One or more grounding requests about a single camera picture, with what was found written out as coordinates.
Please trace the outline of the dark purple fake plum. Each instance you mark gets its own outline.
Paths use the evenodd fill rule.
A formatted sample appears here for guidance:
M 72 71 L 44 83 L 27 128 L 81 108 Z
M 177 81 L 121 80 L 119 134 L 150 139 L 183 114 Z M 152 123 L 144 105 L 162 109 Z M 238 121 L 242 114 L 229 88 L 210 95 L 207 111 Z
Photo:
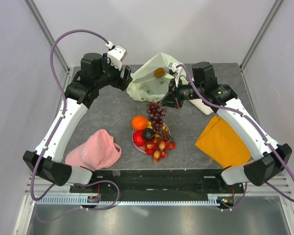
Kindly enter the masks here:
M 143 130 L 142 136 L 144 140 L 151 141 L 155 138 L 155 132 L 151 128 L 146 128 Z

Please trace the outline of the red fake apple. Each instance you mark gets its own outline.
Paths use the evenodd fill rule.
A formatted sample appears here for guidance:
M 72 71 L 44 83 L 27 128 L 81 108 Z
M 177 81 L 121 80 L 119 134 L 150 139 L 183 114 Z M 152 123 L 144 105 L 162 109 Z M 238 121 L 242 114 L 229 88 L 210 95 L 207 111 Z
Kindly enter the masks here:
M 136 131 L 133 134 L 133 142 L 137 147 L 141 147 L 146 144 L 146 140 L 143 138 L 143 130 Z

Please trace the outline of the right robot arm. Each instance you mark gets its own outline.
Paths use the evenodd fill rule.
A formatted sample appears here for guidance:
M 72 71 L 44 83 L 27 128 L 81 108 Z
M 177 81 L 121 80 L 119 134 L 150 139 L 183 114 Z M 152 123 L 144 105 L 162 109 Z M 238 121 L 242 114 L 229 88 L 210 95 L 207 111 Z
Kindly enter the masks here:
M 168 65 L 167 72 L 173 79 L 161 103 L 180 109 L 185 100 L 202 99 L 231 126 L 251 153 L 251 162 L 225 167 L 221 171 L 214 181 L 216 190 L 224 193 L 240 182 L 261 186 L 281 173 L 292 154 L 291 147 L 287 143 L 279 144 L 255 122 L 232 88 L 218 83 L 212 64 L 193 64 L 193 74 L 186 75 L 188 84 L 182 84 L 180 77 L 185 69 L 183 64 Z

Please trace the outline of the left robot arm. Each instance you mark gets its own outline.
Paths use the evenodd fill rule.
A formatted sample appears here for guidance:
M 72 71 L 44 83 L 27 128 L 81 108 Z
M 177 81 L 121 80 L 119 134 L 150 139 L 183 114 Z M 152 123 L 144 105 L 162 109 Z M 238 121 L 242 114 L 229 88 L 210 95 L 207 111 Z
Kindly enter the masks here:
M 131 68 L 122 68 L 125 49 L 115 47 L 104 53 L 87 53 L 81 68 L 67 86 L 65 99 L 52 126 L 33 151 L 26 151 L 23 160 L 33 174 L 57 186 L 80 184 L 86 192 L 94 192 L 98 181 L 92 170 L 62 162 L 67 143 L 81 118 L 86 114 L 99 90 L 110 85 L 125 91 L 132 81 Z

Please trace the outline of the yellow fake banana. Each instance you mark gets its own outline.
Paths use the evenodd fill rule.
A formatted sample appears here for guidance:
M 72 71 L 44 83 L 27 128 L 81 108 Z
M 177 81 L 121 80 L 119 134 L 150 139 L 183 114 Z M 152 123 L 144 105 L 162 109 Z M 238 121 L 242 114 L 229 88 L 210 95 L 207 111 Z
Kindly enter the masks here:
M 165 123 L 161 123 L 160 126 L 156 126 L 155 124 L 152 124 L 151 121 L 148 121 L 148 126 L 149 129 L 152 129 L 157 137 L 169 133 L 169 128 Z

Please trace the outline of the orange fake fruit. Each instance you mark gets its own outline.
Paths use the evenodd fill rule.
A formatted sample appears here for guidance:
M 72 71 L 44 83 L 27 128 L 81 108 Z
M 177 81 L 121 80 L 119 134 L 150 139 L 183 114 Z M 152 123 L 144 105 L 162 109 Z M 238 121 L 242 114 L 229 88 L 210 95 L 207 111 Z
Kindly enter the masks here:
M 135 116 L 131 124 L 134 130 L 144 130 L 148 127 L 148 120 L 144 116 Z

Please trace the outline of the translucent green plastic bag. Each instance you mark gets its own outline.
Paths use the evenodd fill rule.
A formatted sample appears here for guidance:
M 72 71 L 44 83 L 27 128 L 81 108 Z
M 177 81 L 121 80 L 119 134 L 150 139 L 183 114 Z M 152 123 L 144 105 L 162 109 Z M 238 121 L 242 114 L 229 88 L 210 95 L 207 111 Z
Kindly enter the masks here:
M 137 71 L 131 74 L 132 82 L 128 85 L 127 94 L 136 101 L 159 101 L 168 92 L 168 85 L 174 77 L 165 73 L 156 78 L 154 71 L 163 68 L 165 71 L 169 63 L 180 64 L 172 56 L 158 53 L 143 64 Z

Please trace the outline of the dark grape bunch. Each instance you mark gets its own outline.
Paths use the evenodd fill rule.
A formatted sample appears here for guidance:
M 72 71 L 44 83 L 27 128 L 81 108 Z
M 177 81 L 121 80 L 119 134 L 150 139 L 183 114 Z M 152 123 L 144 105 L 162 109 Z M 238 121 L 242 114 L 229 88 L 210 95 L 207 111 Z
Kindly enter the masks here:
M 149 102 L 147 105 L 147 119 L 151 123 L 151 127 L 155 134 L 162 135 L 164 126 L 164 117 L 166 115 L 166 109 L 160 102 Z

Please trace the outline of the red strawberry bunch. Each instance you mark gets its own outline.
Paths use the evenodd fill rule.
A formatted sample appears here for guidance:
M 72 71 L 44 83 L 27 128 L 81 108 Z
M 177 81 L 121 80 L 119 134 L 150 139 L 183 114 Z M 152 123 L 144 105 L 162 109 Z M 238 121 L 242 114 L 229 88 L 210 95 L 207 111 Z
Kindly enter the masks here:
M 169 150 L 174 150 L 176 144 L 169 131 L 164 132 L 143 146 L 143 152 L 150 156 L 154 162 L 159 162 L 168 156 Z

